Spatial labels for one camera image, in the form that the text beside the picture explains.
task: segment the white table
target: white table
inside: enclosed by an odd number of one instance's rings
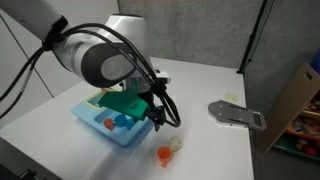
[[[70,112],[99,89],[81,82],[0,130],[0,136],[63,179],[248,180],[253,179],[249,131],[217,124],[210,102],[237,96],[245,106],[243,77],[235,69],[153,58],[172,77],[168,92],[182,125],[151,132],[136,148],[111,142]],[[159,146],[179,136],[184,146],[167,168]]]

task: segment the gray wall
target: gray wall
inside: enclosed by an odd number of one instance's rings
[[[320,48],[320,1],[276,0],[246,73],[248,107],[267,114]]]
[[[143,16],[152,56],[237,68],[261,0],[119,0],[121,13]]]
[[[231,68],[240,65],[261,3],[119,0],[120,12],[146,18],[153,56]],[[319,9],[316,0],[275,1],[246,71],[249,108],[267,114],[300,64],[311,61],[320,47]]]

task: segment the shelf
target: shelf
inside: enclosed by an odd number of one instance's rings
[[[316,142],[320,142],[320,137],[312,136],[310,134],[305,134],[303,132],[294,132],[294,131],[289,131],[287,129],[285,131],[285,133],[288,133],[288,134],[291,134],[291,135],[294,135],[294,136],[299,136],[299,137],[306,138],[306,139],[310,139],[310,140],[313,140],[313,141],[316,141]]]
[[[305,116],[305,117],[309,117],[309,118],[313,118],[313,119],[320,121],[320,113],[302,110],[300,115]]]
[[[297,138],[289,135],[289,134],[283,134],[278,141],[274,144],[274,147],[298,156],[303,156],[315,161],[319,161],[320,162],[320,153],[318,152],[317,156],[310,156],[307,155],[305,153],[302,153],[298,150],[296,150],[295,148],[295,144],[296,144]]]

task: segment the white wall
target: white wall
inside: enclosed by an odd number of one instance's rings
[[[98,22],[105,23],[111,14],[118,13],[118,3],[116,0],[48,0],[57,11],[64,15],[71,25],[81,23]],[[11,17],[0,10],[5,22],[13,32],[18,43],[21,45],[21,50],[9,30],[3,23],[0,22],[0,95],[9,86],[14,76],[18,73],[23,63],[27,60],[23,51],[30,57],[33,52],[40,47],[41,42],[34,37],[30,32],[25,30],[20,24],[15,22]],[[26,93],[16,108],[5,119],[0,121],[0,128],[14,119],[22,116],[26,112],[34,109],[42,103],[48,101],[53,96],[57,96],[66,89],[77,84],[80,79],[75,75],[65,70],[55,59],[51,52],[43,54],[39,60],[37,71],[40,77],[34,73],[30,83],[26,89]],[[15,89],[14,93],[8,98],[8,101],[0,103],[0,113],[3,112],[12,102],[14,95],[19,90]]]

